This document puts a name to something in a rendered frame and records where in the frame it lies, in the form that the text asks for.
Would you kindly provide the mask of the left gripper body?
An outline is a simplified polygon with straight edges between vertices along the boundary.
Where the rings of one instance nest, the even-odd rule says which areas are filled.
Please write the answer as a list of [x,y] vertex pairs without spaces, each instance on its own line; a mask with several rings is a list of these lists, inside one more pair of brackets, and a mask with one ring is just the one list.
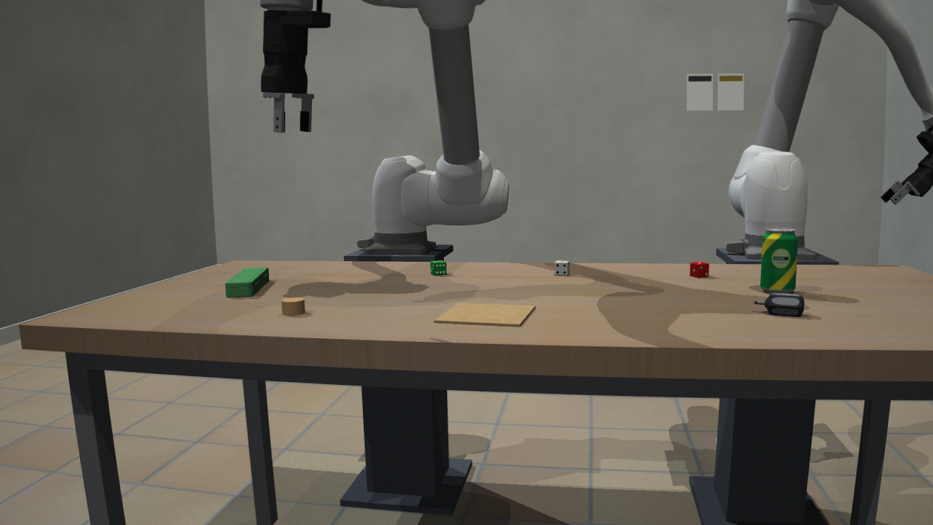
[[906,177],[906,179],[901,182],[904,186],[906,182],[912,183],[912,186],[917,189],[917,192],[920,193],[919,197],[923,197],[933,185],[933,125],[926,131],[920,133],[916,138],[919,140],[920,144],[924,149],[929,152],[926,157],[918,164],[918,168]]

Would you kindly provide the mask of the tan short cylinder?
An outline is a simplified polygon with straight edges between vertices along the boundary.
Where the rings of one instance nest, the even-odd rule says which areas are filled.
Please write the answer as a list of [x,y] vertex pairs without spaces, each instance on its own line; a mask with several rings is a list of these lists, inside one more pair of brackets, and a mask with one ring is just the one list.
[[305,299],[301,297],[290,297],[283,299],[282,314],[284,316],[305,314]]

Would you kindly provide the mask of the red die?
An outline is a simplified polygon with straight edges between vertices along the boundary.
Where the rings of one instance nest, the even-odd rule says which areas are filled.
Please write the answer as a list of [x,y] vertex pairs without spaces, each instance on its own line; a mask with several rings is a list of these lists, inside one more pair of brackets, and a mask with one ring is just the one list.
[[690,276],[693,278],[708,278],[709,264],[705,262],[690,263]]

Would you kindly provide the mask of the green soda can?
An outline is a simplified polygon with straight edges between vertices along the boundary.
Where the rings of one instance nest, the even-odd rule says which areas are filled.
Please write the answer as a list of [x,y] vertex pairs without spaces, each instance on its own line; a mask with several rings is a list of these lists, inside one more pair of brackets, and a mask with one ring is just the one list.
[[766,293],[795,290],[797,236],[794,229],[767,228],[761,244],[760,288]]

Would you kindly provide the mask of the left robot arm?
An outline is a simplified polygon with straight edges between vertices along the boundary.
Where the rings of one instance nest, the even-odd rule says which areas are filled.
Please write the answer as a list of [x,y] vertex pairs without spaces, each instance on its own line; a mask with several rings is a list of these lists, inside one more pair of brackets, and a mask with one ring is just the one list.
[[789,27],[759,134],[755,145],[744,150],[729,186],[730,202],[744,218],[746,235],[742,241],[727,242],[727,252],[761,259],[766,229],[789,228],[797,236],[797,258],[816,260],[817,254],[805,248],[807,177],[800,159],[789,151],[822,34],[839,6],[887,44],[907,89],[922,109],[924,132],[933,125],[933,89],[906,27],[887,0],[787,0]]

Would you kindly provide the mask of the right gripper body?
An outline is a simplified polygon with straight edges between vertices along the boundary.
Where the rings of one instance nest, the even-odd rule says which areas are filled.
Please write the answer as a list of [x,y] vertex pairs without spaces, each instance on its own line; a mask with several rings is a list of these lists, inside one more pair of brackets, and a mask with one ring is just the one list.
[[269,10],[264,11],[261,92],[306,94],[308,28],[329,28],[331,14],[322,12],[322,0],[316,11],[309,11],[313,0],[260,0],[260,6]]

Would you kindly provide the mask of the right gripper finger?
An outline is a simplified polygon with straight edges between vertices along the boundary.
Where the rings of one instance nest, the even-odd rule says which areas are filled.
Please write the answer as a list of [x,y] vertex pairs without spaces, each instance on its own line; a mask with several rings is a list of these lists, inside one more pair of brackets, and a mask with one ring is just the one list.
[[284,93],[266,93],[263,97],[274,98],[273,132],[284,133]]
[[293,93],[292,98],[301,98],[300,132],[312,132],[312,99],[314,99],[314,94]]

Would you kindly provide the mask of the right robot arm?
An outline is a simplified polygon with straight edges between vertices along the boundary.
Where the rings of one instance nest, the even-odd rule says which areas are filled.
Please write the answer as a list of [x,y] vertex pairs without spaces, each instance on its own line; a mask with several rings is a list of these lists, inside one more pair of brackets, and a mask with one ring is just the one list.
[[480,151],[477,132],[469,23],[485,0],[362,1],[418,9],[429,27],[443,154],[436,173],[411,155],[383,160],[372,189],[375,235],[357,246],[364,254],[426,254],[436,248],[426,226],[492,222],[509,205],[509,182]]

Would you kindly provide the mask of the green die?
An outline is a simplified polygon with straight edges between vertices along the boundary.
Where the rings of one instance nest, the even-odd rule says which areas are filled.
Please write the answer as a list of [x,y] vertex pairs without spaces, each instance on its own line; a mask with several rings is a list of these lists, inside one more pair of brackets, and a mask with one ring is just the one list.
[[431,273],[434,276],[446,275],[447,267],[445,260],[431,260]]

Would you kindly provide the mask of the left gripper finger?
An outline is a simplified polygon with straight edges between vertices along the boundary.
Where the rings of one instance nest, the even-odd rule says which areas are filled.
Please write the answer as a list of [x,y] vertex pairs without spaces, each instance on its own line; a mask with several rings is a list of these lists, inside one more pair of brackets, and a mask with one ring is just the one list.
[[899,180],[896,180],[896,182],[893,183],[893,184],[890,186],[890,188],[889,188],[886,192],[884,192],[884,194],[882,194],[881,198],[882,198],[882,200],[884,201],[884,203],[889,202],[889,200],[890,200],[890,198],[893,196],[893,194],[895,194],[896,192],[899,192],[899,189],[902,188],[902,187],[903,187],[903,185],[899,182]]
[[890,200],[891,200],[893,203],[895,203],[895,205],[897,205],[897,204],[899,203],[899,201],[900,201],[901,199],[903,199],[903,198],[906,196],[906,194],[907,194],[908,192],[910,192],[911,190],[912,190],[912,192],[913,192],[914,194],[916,194],[916,196],[919,196],[919,195],[920,195],[920,193],[917,192],[917,189],[914,188],[914,186],[912,186],[912,183],[906,182],[905,185],[904,185],[902,188],[899,189],[899,192],[896,192],[896,193],[890,198]]

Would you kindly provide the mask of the green rounded box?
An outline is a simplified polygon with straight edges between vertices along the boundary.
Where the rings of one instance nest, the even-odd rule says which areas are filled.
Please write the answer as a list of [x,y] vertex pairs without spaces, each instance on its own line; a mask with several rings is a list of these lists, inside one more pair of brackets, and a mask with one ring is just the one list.
[[225,282],[226,297],[252,297],[269,281],[269,267],[246,267]]

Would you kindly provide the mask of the tan mat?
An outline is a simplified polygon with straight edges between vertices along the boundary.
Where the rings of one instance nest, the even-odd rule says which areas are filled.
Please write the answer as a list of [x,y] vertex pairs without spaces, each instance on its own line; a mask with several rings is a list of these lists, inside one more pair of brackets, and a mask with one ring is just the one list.
[[434,323],[520,327],[532,311],[534,306],[457,303],[436,318]]

